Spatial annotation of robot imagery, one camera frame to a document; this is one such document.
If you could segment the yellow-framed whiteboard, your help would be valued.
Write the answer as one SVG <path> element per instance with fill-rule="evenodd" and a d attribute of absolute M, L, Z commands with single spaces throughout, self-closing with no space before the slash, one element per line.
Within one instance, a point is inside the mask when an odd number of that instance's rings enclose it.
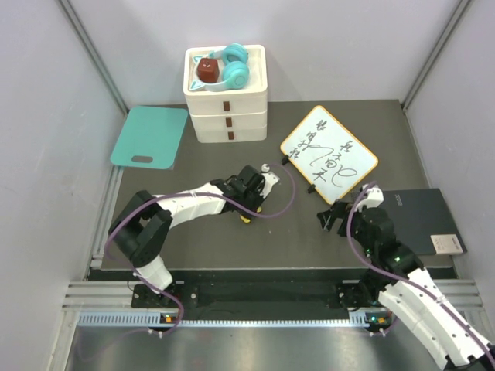
<path fill-rule="evenodd" d="M 370 149 L 321 105 L 301 120 L 280 149 L 328 204 L 342 199 L 379 162 Z"/>

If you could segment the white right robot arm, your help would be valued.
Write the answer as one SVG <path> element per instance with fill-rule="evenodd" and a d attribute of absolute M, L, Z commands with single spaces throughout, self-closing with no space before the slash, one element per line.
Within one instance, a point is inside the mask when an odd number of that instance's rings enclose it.
<path fill-rule="evenodd" d="M 441 370 L 492 370 L 494 344 L 482 336 L 439 290 L 418 256 L 396 236 L 394 223 L 380 207 L 375 183 L 361 187 L 354 202 L 337 200 L 317 215 L 330 231 L 341 222 L 345 237 L 367 272 L 354 288 L 356 298 L 340 299 L 347 309 L 386 308 L 423 345 Z"/>

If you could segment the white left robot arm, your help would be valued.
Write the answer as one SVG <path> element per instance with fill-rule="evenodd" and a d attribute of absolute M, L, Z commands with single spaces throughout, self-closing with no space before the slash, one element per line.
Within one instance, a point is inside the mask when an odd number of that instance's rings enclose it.
<path fill-rule="evenodd" d="M 122 228 L 113 241 L 139 277 L 151 284 L 148 296 L 158 306 L 175 299 L 173 279 L 160 256 L 170 229 L 202 216 L 237 212 L 248 223 L 251 213 L 261 212 L 279 177 L 266 165 L 260 171 L 246 165 L 238 175 L 214 179 L 199 188 L 180 192 L 168 199 L 139 191 L 112 223 L 109 233 Z"/>

